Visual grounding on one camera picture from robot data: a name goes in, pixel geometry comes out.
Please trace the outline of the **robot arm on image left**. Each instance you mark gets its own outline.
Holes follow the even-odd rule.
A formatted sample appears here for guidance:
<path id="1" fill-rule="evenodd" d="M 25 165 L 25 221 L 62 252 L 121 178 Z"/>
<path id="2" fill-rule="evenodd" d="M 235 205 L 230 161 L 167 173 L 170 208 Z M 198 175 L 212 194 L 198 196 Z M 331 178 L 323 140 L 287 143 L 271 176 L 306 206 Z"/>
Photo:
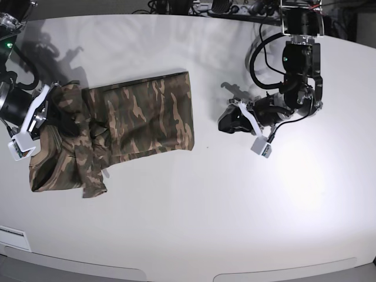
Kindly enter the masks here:
<path id="1" fill-rule="evenodd" d="M 29 92 L 39 85 L 40 76 L 36 65 L 27 58 L 16 45 L 17 36 L 23 31 L 31 11 L 38 4 L 36 1 L 1 1 L 1 122 L 10 137 L 21 131 L 26 116 L 31 113 L 31 120 L 26 123 L 26 131 L 32 140 L 39 138 L 39 128 L 52 125 L 67 137 L 79 136 L 79 127 L 73 119 L 59 109 L 53 101 L 53 93 L 60 84 L 46 85 L 47 94 L 36 109 L 32 102 L 36 100 Z M 6 62 L 15 53 L 33 74 L 29 84 L 18 82 L 18 74 L 6 68 Z"/>

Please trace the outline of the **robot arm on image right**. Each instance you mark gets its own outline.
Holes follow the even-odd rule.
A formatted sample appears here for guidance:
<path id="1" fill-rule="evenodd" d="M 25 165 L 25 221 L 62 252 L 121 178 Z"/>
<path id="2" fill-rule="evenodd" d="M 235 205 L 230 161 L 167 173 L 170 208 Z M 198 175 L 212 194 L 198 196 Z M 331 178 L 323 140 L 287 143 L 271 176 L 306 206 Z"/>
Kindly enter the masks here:
<path id="1" fill-rule="evenodd" d="M 278 92 L 254 100 L 230 99 L 219 118 L 218 129 L 229 134 L 259 135 L 263 128 L 270 127 L 267 141 L 271 142 L 279 128 L 293 122 L 294 114 L 306 119 L 323 106 L 321 47 L 315 41 L 324 35 L 321 1 L 255 1 L 249 7 L 249 14 L 262 16 L 263 24 L 270 22 L 272 15 L 280 17 L 281 32 L 262 39 L 249 62 L 250 76 L 256 86 Z M 265 84 L 256 76 L 256 59 L 267 44 L 283 37 L 289 37 L 282 53 L 283 80 Z"/>

